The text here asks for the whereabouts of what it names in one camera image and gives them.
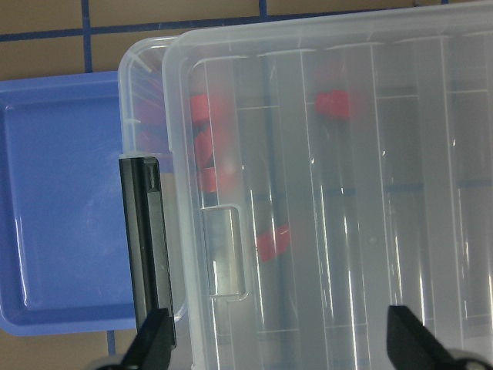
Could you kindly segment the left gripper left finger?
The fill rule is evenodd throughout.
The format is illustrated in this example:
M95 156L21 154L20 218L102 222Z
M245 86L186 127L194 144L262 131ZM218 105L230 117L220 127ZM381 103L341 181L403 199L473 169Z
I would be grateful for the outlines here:
M172 317L153 309L119 364L119 369L168 369L172 352Z

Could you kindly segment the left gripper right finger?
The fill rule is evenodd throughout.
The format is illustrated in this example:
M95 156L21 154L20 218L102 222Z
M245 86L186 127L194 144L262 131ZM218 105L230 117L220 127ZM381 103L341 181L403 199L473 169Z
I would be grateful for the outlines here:
M400 370L455 367L451 354L403 305L390 305L387 310L387 356Z

